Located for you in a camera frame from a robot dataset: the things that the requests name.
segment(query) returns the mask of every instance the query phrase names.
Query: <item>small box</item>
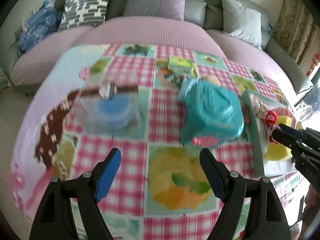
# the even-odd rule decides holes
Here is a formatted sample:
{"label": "small box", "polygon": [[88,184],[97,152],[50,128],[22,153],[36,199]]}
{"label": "small box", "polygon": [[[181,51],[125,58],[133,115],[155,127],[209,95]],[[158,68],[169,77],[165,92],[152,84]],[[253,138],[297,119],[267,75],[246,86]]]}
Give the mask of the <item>small box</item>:
{"label": "small box", "polygon": [[238,96],[230,90],[200,80],[187,94],[182,144],[213,148],[238,138],[244,120]]}
{"label": "small box", "polygon": [[198,77],[198,71],[191,62],[190,59],[179,58],[179,57],[169,57],[168,58],[168,69],[180,76],[186,77]]}

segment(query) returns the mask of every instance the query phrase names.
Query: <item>blue lid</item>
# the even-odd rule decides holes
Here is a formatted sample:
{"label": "blue lid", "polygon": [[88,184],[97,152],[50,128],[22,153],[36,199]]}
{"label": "blue lid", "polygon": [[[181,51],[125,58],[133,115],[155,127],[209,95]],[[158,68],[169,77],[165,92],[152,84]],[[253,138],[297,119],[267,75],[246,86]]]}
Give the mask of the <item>blue lid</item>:
{"label": "blue lid", "polygon": [[188,93],[186,104],[188,117],[194,123],[228,133],[230,137],[241,134],[243,115],[239,98],[233,91],[201,80]]}

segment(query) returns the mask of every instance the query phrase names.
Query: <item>brown pattern on tablecloth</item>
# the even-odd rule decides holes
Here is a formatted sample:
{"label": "brown pattern on tablecloth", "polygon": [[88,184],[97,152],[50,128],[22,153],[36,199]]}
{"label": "brown pattern on tablecloth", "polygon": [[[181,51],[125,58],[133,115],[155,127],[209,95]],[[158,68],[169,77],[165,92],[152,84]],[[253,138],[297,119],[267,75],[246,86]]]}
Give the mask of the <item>brown pattern on tablecloth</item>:
{"label": "brown pattern on tablecloth", "polygon": [[52,156],[56,153],[62,135],[62,121],[72,108],[79,90],[70,92],[46,118],[41,127],[40,139],[35,157],[43,162],[47,169],[52,166]]}

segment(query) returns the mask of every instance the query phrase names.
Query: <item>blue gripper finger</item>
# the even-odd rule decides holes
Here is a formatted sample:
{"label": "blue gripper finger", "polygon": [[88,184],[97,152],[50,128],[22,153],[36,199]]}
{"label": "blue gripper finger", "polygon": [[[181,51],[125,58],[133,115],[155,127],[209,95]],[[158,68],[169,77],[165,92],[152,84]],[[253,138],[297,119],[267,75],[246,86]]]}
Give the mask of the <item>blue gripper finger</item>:
{"label": "blue gripper finger", "polygon": [[120,166],[120,163],[121,152],[119,149],[117,149],[113,157],[111,158],[109,164],[105,167],[104,171],[101,173],[101,176],[97,181],[97,189],[94,194],[94,198],[97,203],[107,196],[111,184]]}

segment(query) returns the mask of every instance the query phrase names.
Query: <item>yellow sponge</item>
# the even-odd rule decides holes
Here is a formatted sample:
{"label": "yellow sponge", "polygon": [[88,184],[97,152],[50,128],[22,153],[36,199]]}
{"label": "yellow sponge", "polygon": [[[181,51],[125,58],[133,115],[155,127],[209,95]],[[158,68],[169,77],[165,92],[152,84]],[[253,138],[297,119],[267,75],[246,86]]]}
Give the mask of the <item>yellow sponge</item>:
{"label": "yellow sponge", "polygon": [[[277,124],[283,123],[291,126],[292,118],[288,116],[278,116]],[[282,144],[269,143],[264,158],[269,161],[285,161],[292,157],[291,150]]]}

